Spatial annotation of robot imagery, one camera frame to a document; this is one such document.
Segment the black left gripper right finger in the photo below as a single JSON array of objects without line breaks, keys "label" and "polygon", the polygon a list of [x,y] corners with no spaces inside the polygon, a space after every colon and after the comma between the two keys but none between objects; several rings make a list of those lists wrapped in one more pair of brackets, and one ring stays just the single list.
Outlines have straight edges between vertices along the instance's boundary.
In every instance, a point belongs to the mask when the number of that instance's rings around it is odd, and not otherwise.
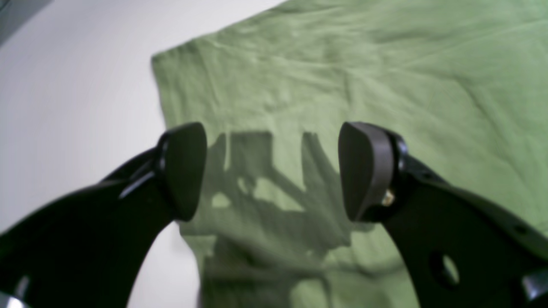
[{"label": "black left gripper right finger", "polygon": [[337,142],[346,215],[380,223],[422,308],[545,308],[547,238],[411,156],[393,131],[361,121]]}]

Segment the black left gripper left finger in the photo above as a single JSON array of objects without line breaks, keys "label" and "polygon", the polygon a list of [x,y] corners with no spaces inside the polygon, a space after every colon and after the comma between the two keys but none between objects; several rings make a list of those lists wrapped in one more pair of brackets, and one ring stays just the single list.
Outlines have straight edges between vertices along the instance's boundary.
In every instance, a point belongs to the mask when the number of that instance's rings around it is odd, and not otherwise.
[{"label": "black left gripper left finger", "polygon": [[1,306],[125,308],[157,236],[194,217],[207,149],[202,123],[172,128],[97,184],[8,228],[1,234]]}]

